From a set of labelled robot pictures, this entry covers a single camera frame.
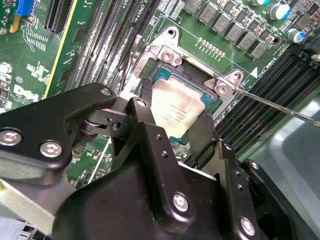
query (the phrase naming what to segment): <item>capacitor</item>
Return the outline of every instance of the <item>capacitor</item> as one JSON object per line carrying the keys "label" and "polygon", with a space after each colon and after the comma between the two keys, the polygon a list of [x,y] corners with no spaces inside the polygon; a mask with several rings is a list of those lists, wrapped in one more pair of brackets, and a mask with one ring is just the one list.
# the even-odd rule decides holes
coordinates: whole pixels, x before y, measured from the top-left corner
{"label": "capacitor", "polygon": [[288,4],[274,4],[270,7],[269,16],[271,19],[284,20],[290,14],[290,6]]}
{"label": "capacitor", "polygon": [[251,3],[256,6],[267,5],[270,0],[251,0]]}
{"label": "capacitor", "polygon": [[306,34],[302,31],[292,28],[287,32],[286,38],[295,44],[300,44],[306,39]]}

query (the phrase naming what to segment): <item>black mounting arm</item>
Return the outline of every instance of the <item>black mounting arm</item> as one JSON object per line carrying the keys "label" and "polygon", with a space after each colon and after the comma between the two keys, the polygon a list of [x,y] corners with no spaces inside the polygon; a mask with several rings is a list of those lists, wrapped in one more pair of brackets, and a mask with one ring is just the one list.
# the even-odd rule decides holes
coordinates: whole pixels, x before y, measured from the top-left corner
{"label": "black mounting arm", "polygon": [[[203,113],[190,146],[215,177],[178,163],[142,87],[146,99],[126,101],[92,83],[2,114],[0,203],[53,240],[260,239],[232,148]],[[98,134],[112,138],[112,172],[75,191],[64,174],[72,148]]]}

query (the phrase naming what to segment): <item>pcie slot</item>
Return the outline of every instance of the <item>pcie slot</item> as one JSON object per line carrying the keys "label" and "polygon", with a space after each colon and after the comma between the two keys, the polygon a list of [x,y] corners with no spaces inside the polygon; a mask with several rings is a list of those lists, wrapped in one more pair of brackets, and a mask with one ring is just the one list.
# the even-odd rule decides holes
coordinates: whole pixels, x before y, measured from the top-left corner
{"label": "pcie slot", "polygon": [[51,0],[44,28],[55,34],[61,33],[67,21],[71,2],[71,0]]}
{"label": "pcie slot", "polygon": [[105,61],[106,56],[109,54],[111,46],[114,44],[116,36],[119,34],[125,18],[127,18],[127,13],[131,8],[132,2],[133,0],[126,1],[126,6],[121,13],[121,18],[118,22],[116,22],[116,16],[120,13],[123,2],[117,1],[117,4],[113,6],[111,15],[107,20],[107,23],[102,31],[96,48],[94,49],[93,56],[90,59],[90,64],[84,75],[82,85],[86,85],[96,81],[101,70],[101,64]]}
{"label": "pcie slot", "polygon": [[[269,86],[294,62],[296,58],[291,54],[286,55],[282,60],[279,60],[278,65],[281,66],[278,70],[272,71],[272,68],[260,79],[251,89],[251,93],[261,96]],[[234,107],[228,117],[224,119],[217,127],[220,136],[224,135],[234,124],[234,121],[240,118],[247,112],[254,101],[251,98],[242,98]]]}
{"label": "pcie slot", "polygon": [[[302,73],[302,75],[300,77],[298,77],[298,81],[296,81],[292,86],[287,86],[286,89],[283,90],[283,92],[285,92],[285,94],[281,94],[280,98],[278,100],[273,100],[273,102],[279,104],[279,105],[285,105],[286,102],[288,101],[288,99],[290,99],[292,96],[297,94],[297,91],[299,91],[297,88],[301,88],[303,85],[306,84],[306,82],[308,82],[311,77],[314,76],[314,72],[312,72],[311,70],[307,73]],[[237,149],[237,147],[239,146],[240,142],[245,142],[247,140],[248,137],[250,137],[249,131],[252,129],[255,129],[257,127],[258,124],[261,123],[265,123],[267,119],[272,120],[272,118],[270,118],[270,116],[274,113],[277,112],[277,110],[269,107],[269,106],[264,106],[262,103],[259,103],[257,105],[256,108],[252,109],[250,111],[252,112],[256,112],[256,117],[257,119],[254,120],[253,122],[250,122],[246,119],[242,120],[244,124],[244,126],[246,126],[244,128],[244,131],[238,131],[237,133],[235,133],[232,137],[230,137],[229,139],[233,139],[235,141],[232,141],[232,146]]]}
{"label": "pcie slot", "polygon": [[[305,99],[313,90],[315,90],[319,86],[319,78],[317,78],[315,81],[312,82],[299,96],[294,97],[291,100],[291,104],[289,104],[287,107],[293,109],[295,106],[297,106],[303,99]],[[273,118],[267,126],[265,126],[261,130],[255,131],[251,136],[251,139],[248,142],[244,142],[244,144],[237,146],[237,156],[241,156],[244,154],[249,148],[257,141],[257,138],[259,136],[263,136],[265,133],[269,132],[270,129],[275,126],[278,121],[286,116],[286,114],[277,111],[277,115],[273,115]]]}
{"label": "pcie slot", "polygon": [[[289,84],[289,82],[291,82],[297,76],[297,74],[303,68],[304,68],[304,65],[300,64],[297,67],[292,67],[290,69],[287,69],[286,70],[287,73],[284,77],[285,81],[279,81],[279,82],[274,81],[273,84],[275,86],[273,86],[273,84],[272,84],[269,87],[272,89],[272,91],[270,91],[270,92],[265,91],[266,94],[262,94],[261,97],[268,99],[272,102],[275,102],[274,98],[278,95],[278,93],[280,91],[282,91]],[[238,124],[234,123],[234,125],[232,127],[233,130],[229,131],[227,133],[227,135],[225,135],[225,137],[224,137],[224,139],[226,141],[228,141],[230,138],[232,138],[232,136],[237,135],[240,131],[242,131],[243,128],[245,128],[246,124],[243,124],[243,122],[250,123],[257,116],[261,116],[262,115],[261,113],[263,113],[263,115],[266,115],[266,114],[264,114],[264,111],[261,109],[261,107],[263,108],[263,104],[258,104],[257,101],[254,101],[252,99],[250,101],[251,101],[250,107],[254,106],[254,105],[255,105],[255,107],[253,107],[253,109],[251,109],[249,112],[247,112],[247,114],[245,115],[244,119],[241,122],[239,122]]]}
{"label": "pcie slot", "polygon": [[72,88],[77,88],[81,85],[81,80],[86,69],[84,66],[87,66],[90,60],[90,56],[97,43],[101,29],[104,27],[106,19],[109,16],[113,3],[113,0],[99,0],[99,2],[97,2],[88,33],[81,44],[74,71],[65,88],[66,91],[71,90]]}

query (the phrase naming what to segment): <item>black plastic bracket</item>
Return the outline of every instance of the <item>black plastic bracket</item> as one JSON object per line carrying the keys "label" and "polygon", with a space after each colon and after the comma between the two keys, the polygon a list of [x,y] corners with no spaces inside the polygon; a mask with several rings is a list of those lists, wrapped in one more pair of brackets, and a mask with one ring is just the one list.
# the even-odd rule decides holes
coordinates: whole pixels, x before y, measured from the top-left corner
{"label": "black plastic bracket", "polygon": [[260,239],[246,173],[238,166],[231,146],[219,141],[215,145],[215,155],[202,170],[213,174],[220,183],[218,216],[224,237],[235,240]]}
{"label": "black plastic bracket", "polygon": [[[22,141],[0,145],[0,177],[41,185],[54,183],[71,161],[72,140],[83,117],[110,108],[115,101],[110,89],[92,83],[2,114],[0,131],[15,130]],[[40,146],[47,141],[59,143],[62,153],[57,157],[42,155]]]}

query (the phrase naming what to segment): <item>green circuit board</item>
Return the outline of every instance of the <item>green circuit board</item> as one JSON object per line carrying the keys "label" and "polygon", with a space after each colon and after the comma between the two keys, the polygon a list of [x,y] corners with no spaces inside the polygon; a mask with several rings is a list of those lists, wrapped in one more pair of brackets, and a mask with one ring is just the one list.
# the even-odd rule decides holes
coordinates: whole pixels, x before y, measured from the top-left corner
{"label": "green circuit board", "polygon": [[[63,29],[55,32],[46,29],[49,6],[54,0],[34,1],[32,13],[21,17],[15,14],[18,1],[0,2],[0,20],[5,20],[0,21],[0,87],[3,92],[0,92],[0,108],[9,111],[91,82],[100,82],[118,91],[121,76],[117,71],[122,56],[143,25],[142,16],[151,9],[151,0],[74,0],[66,5],[68,17]],[[263,6],[255,6],[249,0],[199,0],[197,2],[200,4],[194,13],[186,10],[190,1],[162,0],[152,17],[148,18],[129,73],[132,93],[139,94],[141,79],[148,77],[158,64],[150,59],[136,81],[130,76],[137,62],[147,45],[169,26],[178,28],[179,47],[214,71],[226,75],[233,70],[241,70],[241,87],[245,90],[250,90],[283,52],[294,44],[286,37],[288,30],[300,27],[307,37],[319,33],[318,20],[312,19],[317,12],[309,16],[307,24],[305,21],[304,25],[301,23],[310,6],[319,5],[317,0],[286,0],[291,13],[285,20],[272,20],[269,17],[269,8],[278,3],[277,0],[271,0]],[[226,6],[230,3],[232,7],[226,12]],[[227,16],[228,24],[239,24],[252,34],[255,41],[263,43],[266,46],[263,54],[254,56],[254,49],[243,50],[238,42],[230,41],[226,34],[218,33],[214,28],[214,18],[209,23],[201,21],[201,15],[209,4],[215,6],[219,17],[222,14]],[[246,13],[245,18],[238,20],[241,12]],[[251,29],[255,21],[258,25]],[[127,32],[120,38],[120,30],[123,29]],[[260,36],[265,29],[269,30],[269,34],[263,39]],[[230,106],[239,99],[240,96],[236,97]],[[219,113],[215,123],[218,124],[222,116],[227,114],[226,107]],[[180,160],[189,158],[190,153],[186,151]],[[82,187],[89,182],[92,174],[91,181],[107,174],[111,165],[111,144],[108,138],[100,136],[83,146],[79,153],[73,154],[68,171],[69,180],[74,187]]]}

